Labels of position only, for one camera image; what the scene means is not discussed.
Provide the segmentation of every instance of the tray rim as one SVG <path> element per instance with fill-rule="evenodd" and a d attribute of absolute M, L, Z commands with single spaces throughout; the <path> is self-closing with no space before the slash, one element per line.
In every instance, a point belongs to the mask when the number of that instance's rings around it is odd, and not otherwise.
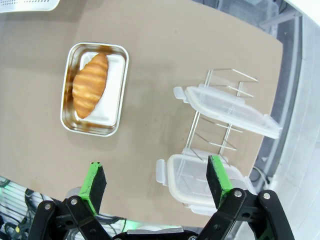
<path fill-rule="evenodd" d="M 65 96 L 65 89 L 66 89 L 66 80 L 67 80 L 67 72 L 68 72 L 68 66 L 69 66 L 69 60 L 71 57 L 71 52 L 74 48 L 76 48 L 79 45 L 98 45 L 98 46 L 107 46 L 107 47 L 116 47 L 120 48 L 126 57 L 125 60 L 125 65 L 124 65 L 124 72 L 123 72 L 123 78 L 122 78 L 122 86 L 121 86 L 121 91 L 120 91 L 120 99 L 119 99 L 119 107 L 118 107 L 118 113 L 117 113 L 117 120 L 115 123 L 115 127 L 113 130 L 108 133 L 108 134 L 97 134 L 97 133 L 90 133 L 90 132 L 84 132 L 80 130 L 73 130 L 67 127 L 63 121 L 63 109 L 64 109 L 64 96 Z M 120 118 L 121 118 L 121 111 L 122 111 L 122 104 L 123 104 L 123 98 L 124 98 L 124 93 L 125 93 L 125 86 L 126 86 L 126 81 L 127 81 L 127 73 L 128 73 L 128 67 L 129 67 L 129 54 L 128 51 L 120 45 L 117 44 L 108 44 L 108 43 L 102 43 L 102 42 L 89 42 L 89 41 L 84 41 L 84 42 L 78 42 L 75 45 L 73 45 L 69 52 L 68 52 L 68 57 L 66 59 L 66 64 L 65 64 L 65 71 L 64 71 L 64 77 L 63 77 L 63 86 L 62 86 L 62 94 L 61 94 L 61 105 L 60 105 L 60 121 L 61 124 L 65 129 L 67 129 L 70 132 L 74 133 L 80 133 L 80 134 L 86 134 L 86 135 L 92 135 L 92 136 L 98 136 L 98 137 L 110 137 L 113 134 L 115 134 L 119 128 L 119 123 L 120 123 Z"/>

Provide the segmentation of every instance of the metal rack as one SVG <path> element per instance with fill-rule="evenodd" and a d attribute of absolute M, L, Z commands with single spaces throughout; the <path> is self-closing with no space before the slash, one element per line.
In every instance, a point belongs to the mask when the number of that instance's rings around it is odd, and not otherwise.
<path fill-rule="evenodd" d="M 239 98 L 253 98 L 254 97 L 252 94 L 249 94 L 249 93 L 243 91 L 243 85 L 244 85 L 244 83 L 258 83 L 259 82 L 258 79 L 255 78 L 255 77 L 249 76 L 249 75 L 247 75 L 247 74 L 245 74 L 245 73 L 243 73 L 243 72 L 241 72 L 241 71 L 239 71 L 237 69 L 234 69 L 234 68 L 210 69 L 208 71 L 208 74 L 207 74 L 205 82 L 204 82 L 204 86 L 205 87 L 209 87 L 210 86 L 211 79 L 212 79 L 213 73 L 215 71 L 232 71 L 232 72 L 235 72 L 236 74 L 239 74 L 241 76 L 246 77 L 248 79 L 248 81 L 240 81 L 239 84 L 238 84 L 238 88 L 232 87 L 230 85 L 218 85 L 218 84 L 213 84 L 213 86 L 215 86 L 215 87 L 224 87 L 224 88 L 228 88 L 228 89 L 234 90 L 234 91 L 236 91 L 236 96 L 239 97 Z M 199 119 L 205 120 L 205 121 L 207 121 L 207 122 L 209 122 L 209 123 L 211 123 L 211 124 L 213 124 L 215 126 L 218 126 L 220 128 L 225 128 L 226 129 L 226 132 L 224 134 L 222 143 L 211 142 L 211 141 L 209 141 L 208 139 L 204 138 L 203 136 L 201 136 L 199 133 L 196 132 Z M 191 129 L 190 129 L 190 132 L 189 132 L 186 144 L 185 144 L 185 149 L 191 150 L 199 159 L 203 160 L 196 153 L 196 151 L 191 147 L 193 139 L 194 139 L 194 136 L 196 135 L 197 137 L 199 137 L 203 141 L 206 141 L 208 144 L 220 147 L 218 155 L 222 159 L 224 159 L 225 162 L 228 163 L 226 158 L 223 157 L 224 150 L 225 149 L 226 150 L 231 150 L 231 151 L 237 151 L 238 150 L 235 146 L 233 146 L 230 142 L 228 142 L 228 138 L 229 138 L 229 135 L 230 135 L 231 131 L 243 133 L 242 130 L 239 130 L 239 129 L 236 129 L 236 128 L 232 127 L 232 124 L 223 125 L 223 124 L 220 124 L 220 123 L 216 123 L 214 121 L 211 121 L 211 120 L 208 120 L 206 118 L 201 117 L 200 112 L 196 111 L 195 115 L 194 115 L 194 118 L 193 118 L 192 125 L 191 125 Z"/>

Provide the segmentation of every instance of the white perforated tray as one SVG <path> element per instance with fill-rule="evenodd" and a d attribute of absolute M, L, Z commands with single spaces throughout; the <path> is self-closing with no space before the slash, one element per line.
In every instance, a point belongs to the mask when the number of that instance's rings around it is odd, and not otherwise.
<path fill-rule="evenodd" d="M 60 0 L 0 0 L 0 13 L 51 11 Z"/>

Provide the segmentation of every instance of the plastic container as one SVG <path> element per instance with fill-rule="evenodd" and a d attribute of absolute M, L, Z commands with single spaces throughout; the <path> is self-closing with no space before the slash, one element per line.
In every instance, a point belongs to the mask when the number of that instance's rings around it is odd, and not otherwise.
<path fill-rule="evenodd" d="M 194 213 L 211 216 L 217 209 L 207 182 L 207 163 L 208 160 L 174 154 L 167 163 L 163 159 L 157 161 L 156 180 L 168 186 L 171 195 Z M 249 189 L 255 194 L 248 177 L 234 166 L 224 164 L 224 168 L 234 188 Z"/>
<path fill-rule="evenodd" d="M 185 91 L 181 87 L 173 89 L 177 99 L 189 103 L 199 113 L 239 128 L 261 134 L 273 139 L 280 136 L 279 124 L 269 115 L 263 115 L 245 100 L 214 87 L 189 86 Z"/>

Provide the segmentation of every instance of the table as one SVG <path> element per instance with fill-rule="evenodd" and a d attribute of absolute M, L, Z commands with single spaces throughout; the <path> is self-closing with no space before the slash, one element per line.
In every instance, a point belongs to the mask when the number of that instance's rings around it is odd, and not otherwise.
<path fill-rule="evenodd" d="M 247 103 L 268 114 L 282 44 L 190 0 L 68 0 L 51 12 L 0 18 L 0 175 L 62 200 L 99 161 L 108 183 L 102 213 L 203 226 L 208 217 L 156 182 L 156 161 L 181 153 L 194 115 L 173 87 L 203 83 L 211 68 L 235 68 L 259 78 L 247 86 L 255 96 Z M 67 131 L 60 122 L 68 51 L 87 41 L 121 45 L 130 56 L 120 126 L 107 138 Z M 225 154 L 248 175 L 262 136 L 246 131 L 229 141 L 239 151 Z"/>

